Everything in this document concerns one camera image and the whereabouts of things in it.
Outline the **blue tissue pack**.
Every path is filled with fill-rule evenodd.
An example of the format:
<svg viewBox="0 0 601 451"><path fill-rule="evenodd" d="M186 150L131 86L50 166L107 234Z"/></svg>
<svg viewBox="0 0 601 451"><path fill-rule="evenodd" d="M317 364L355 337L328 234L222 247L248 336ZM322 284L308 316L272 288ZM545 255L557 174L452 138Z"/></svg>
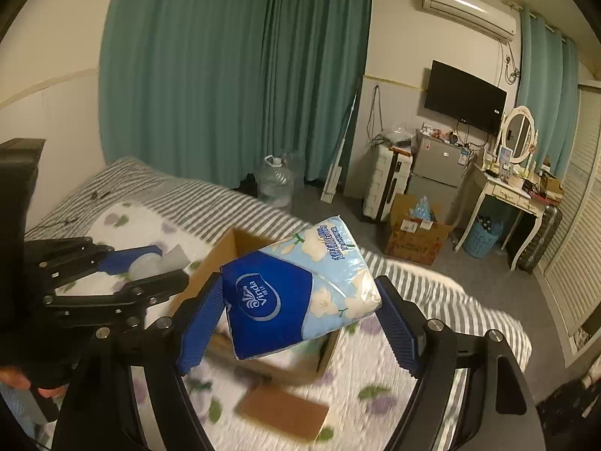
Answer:
<svg viewBox="0 0 601 451"><path fill-rule="evenodd" d="M375 313L381 295L346 224L327 218L220 269L238 359L318 339Z"/></svg>

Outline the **brown yellow sponge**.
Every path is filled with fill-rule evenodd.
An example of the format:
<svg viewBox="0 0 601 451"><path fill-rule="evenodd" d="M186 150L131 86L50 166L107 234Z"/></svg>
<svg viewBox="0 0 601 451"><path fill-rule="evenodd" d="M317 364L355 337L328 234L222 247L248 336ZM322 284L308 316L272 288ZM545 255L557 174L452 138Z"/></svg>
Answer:
<svg viewBox="0 0 601 451"><path fill-rule="evenodd" d="M313 442L329 412L327 404L293 395L276 385L249 390L235 407L236 413L296 441Z"/></svg>

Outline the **cream white cloth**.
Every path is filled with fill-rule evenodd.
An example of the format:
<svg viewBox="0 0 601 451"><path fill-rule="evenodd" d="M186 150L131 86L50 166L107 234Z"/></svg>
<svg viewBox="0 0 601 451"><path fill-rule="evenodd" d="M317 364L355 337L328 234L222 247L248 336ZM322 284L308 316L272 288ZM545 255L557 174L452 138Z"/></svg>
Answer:
<svg viewBox="0 0 601 451"><path fill-rule="evenodd" d="M190 261L178 244L166 254L143 254L129 267L127 274L131 281L142 280L177 270L184 270Z"/></svg>

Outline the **white louvered wardrobe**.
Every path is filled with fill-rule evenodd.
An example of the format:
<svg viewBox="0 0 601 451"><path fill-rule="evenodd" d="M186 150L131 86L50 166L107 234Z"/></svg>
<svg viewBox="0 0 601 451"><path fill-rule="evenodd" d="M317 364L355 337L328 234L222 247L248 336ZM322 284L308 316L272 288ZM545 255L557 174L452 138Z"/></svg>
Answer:
<svg viewBox="0 0 601 451"><path fill-rule="evenodd" d="M578 90L563 218L535 270L567 368L600 338L600 83L584 80Z"/></svg>

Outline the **dark grey suitcase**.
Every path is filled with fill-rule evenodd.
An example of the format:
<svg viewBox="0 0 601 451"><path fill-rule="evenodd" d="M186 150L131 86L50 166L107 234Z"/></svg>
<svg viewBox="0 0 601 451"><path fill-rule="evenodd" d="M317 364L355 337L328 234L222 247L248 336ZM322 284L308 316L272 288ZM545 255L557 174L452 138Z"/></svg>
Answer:
<svg viewBox="0 0 601 451"><path fill-rule="evenodd" d="M547 205L545 207L542 224L537 234L518 258L518 267L521 270L529 274L534 271L549 247L551 240L553 240L562 217L562 212L557 206Z"/></svg>

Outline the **blue laundry basket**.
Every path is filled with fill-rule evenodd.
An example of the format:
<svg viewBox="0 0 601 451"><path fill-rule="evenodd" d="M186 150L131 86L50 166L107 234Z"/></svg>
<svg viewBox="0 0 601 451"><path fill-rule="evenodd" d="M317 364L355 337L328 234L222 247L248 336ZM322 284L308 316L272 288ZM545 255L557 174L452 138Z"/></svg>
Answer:
<svg viewBox="0 0 601 451"><path fill-rule="evenodd" d="M491 217L478 216L462 248L471 257L482 259L497 243L502 231L502 222Z"/></svg>

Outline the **brown cardboard box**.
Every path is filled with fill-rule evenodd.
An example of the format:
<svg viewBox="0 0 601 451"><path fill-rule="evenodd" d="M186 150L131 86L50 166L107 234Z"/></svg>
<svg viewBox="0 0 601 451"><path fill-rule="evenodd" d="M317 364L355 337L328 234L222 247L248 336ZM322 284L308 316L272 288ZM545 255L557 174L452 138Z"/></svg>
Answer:
<svg viewBox="0 0 601 451"><path fill-rule="evenodd" d="M263 248L271 240L230 228L169 306L175 323L176 367L187 374L206 353L287 385L309 385L329 365L339 333L306 359L285 368L263 357L302 343L315 273Z"/></svg>

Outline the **white floor mop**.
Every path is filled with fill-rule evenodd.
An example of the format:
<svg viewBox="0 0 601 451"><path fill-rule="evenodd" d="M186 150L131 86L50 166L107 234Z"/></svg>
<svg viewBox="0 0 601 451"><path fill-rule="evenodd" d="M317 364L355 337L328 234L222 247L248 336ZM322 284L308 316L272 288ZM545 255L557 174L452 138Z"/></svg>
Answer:
<svg viewBox="0 0 601 451"><path fill-rule="evenodd" d="M350 105L348 115L346 116L346 122L345 122L345 126L343 128L343 131L342 131L341 139L335 150L335 155L334 155L334 158L328 169L328 175L327 175L324 187L322 189L322 194L320 196L320 200L326 204L332 203L332 201L334 200L336 191L337 191L338 182L339 182L340 174L342 171L342 166L341 166L342 153L344 150L344 145L345 145L346 137L348 134L348 128L349 128L350 123L352 122L353 112L355 112L356 100L358 100L358 93L355 93L355 95L353 96L352 105Z"/></svg>

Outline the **large green curtain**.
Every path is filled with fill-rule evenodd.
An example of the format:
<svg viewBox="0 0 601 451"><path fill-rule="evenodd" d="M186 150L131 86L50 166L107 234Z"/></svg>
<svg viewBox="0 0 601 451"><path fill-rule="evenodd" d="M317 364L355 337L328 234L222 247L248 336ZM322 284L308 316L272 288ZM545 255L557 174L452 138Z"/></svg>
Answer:
<svg viewBox="0 0 601 451"><path fill-rule="evenodd" d="M365 69L372 0L111 0L104 156L234 188L269 155L322 179Z"/></svg>

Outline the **white dressing table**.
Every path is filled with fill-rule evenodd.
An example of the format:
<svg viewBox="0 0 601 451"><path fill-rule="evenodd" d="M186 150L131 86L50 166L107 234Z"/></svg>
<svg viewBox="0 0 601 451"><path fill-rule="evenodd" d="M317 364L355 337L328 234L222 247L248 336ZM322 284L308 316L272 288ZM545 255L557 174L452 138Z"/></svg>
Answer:
<svg viewBox="0 0 601 451"><path fill-rule="evenodd" d="M453 222L455 223L455 227L461 225L461 222L465 219L467 219L467 222L465 223L464 232L455 241L453 251L458 253L462 249L476 218L480 214L482 205L488 198L493 198L498 204L511 208L516 212L515 221L511 224L510 230L504 238L501 250L506 250L508 241L515 235L518 223L521 222L522 217L529 215L534 219L534 224L528 235L518 246L515 254L508 258L509 268L511 271L516 271L518 270L519 258L542 227L546 205L542 201L531 197L522 189L491 176L476 162L473 162L470 168L468 168L467 176L459 191L459 204L455 209Z"/></svg>

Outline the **silver mini fridge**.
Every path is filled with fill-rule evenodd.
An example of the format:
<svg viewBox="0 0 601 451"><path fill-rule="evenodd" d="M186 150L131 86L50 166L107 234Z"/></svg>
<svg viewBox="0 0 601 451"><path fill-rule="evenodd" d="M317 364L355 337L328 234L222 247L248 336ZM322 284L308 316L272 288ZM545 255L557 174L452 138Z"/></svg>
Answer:
<svg viewBox="0 0 601 451"><path fill-rule="evenodd" d="M471 151L417 132L411 176L406 193L426 197L436 218L449 223L459 187L464 180Z"/></svg>

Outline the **white oval vanity mirror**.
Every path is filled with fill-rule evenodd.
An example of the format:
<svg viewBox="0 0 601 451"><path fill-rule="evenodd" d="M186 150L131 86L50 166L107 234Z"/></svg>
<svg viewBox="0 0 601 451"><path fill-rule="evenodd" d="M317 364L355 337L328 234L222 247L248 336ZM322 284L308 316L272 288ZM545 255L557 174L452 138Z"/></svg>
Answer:
<svg viewBox="0 0 601 451"><path fill-rule="evenodd" d="M498 135L498 152L510 150L510 162L521 164L531 159L537 148L538 130L534 116L525 106L515 107L503 121Z"/></svg>

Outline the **green window curtain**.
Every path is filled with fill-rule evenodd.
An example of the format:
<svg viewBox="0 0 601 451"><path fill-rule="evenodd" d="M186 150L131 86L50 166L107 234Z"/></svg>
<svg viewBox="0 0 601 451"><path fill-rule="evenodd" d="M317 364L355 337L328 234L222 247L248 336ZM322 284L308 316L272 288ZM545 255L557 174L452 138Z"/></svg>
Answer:
<svg viewBox="0 0 601 451"><path fill-rule="evenodd" d="M518 105L528 107L539 132L535 161L550 160L551 173L564 176L578 119L578 48L541 15L521 10L521 76Z"/></svg>

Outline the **white air conditioner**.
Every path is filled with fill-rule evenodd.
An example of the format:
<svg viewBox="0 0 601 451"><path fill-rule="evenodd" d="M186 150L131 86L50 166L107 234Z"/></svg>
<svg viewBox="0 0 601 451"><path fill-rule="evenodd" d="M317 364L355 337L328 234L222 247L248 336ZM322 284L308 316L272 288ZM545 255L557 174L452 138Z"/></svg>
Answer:
<svg viewBox="0 0 601 451"><path fill-rule="evenodd" d="M515 18L481 0L422 0L422 9L479 30L501 43L510 43L518 25Z"/></svg>

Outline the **black wall television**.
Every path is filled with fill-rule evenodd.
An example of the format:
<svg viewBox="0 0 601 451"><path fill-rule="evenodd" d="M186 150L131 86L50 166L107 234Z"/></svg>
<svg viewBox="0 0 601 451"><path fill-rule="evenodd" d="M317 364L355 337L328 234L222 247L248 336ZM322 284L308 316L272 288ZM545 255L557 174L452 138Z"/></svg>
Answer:
<svg viewBox="0 0 601 451"><path fill-rule="evenodd" d="M468 72L434 60L424 107L497 135L507 93Z"/></svg>

